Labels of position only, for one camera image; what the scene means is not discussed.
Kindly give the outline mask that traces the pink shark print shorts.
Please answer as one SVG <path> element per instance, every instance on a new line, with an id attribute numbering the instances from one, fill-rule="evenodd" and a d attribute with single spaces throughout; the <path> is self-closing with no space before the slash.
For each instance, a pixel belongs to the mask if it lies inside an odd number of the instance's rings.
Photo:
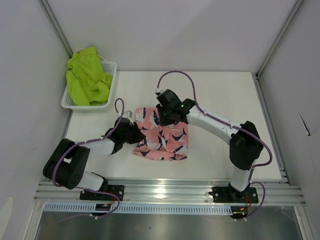
<path id="1" fill-rule="evenodd" d="M 140 107 L 135 111 L 135 123 L 143 134 L 133 154 L 151 160 L 179 161 L 188 157 L 189 133 L 184 122 L 160 125 L 155 107 Z"/>

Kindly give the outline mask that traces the lime green shorts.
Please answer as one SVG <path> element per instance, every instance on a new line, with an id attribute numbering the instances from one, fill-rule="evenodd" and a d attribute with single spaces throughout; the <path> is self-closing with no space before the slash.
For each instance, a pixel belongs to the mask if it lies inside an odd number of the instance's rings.
<path id="1" fill-rule="evenodd" d="M 113 76 L 104 72 L 101 57 L 94 46 L 74 52 L 66 63 L 67 91 L 77 106 L 107 103 Z"/>

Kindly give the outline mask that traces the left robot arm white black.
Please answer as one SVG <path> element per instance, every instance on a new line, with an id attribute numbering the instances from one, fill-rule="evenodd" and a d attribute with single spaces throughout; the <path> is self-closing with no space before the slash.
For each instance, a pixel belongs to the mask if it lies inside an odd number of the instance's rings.
<path id="1" fill-rule="evenodd" d="M 82 142 L 62 139 L 45 164 L 42 174 L 55 186 L 69 190 L 88 189 L 97 200 L 103 200 L 109 193 L 109 188 L 104 184 L 106 179 L 86 171 L 88 160 L 116 154 L 124 144 L 136 144 L 143 138 L 137 123 L 119 117 L 114 127 L 100 138 Z"/>

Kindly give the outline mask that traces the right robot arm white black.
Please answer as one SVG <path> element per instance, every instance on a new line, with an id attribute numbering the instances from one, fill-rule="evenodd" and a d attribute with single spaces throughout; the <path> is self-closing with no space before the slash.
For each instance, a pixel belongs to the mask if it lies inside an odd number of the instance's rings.
<path id="1" fill-rule="evenodd" d="M 250 121 L 232 125 L 230 121 L 200 110 L 192 99 L 181 101 L 170 89 L 157 91 L 156 98 L 159 102 L 156 108 L 161 125 L 185 123 L 196 126 L 229 146 L 233 173 L 228 184 L 228 196 L 234 202 L 245 198 L 250 186 L 251 169 L 264 148 L 256 126 Z"/>

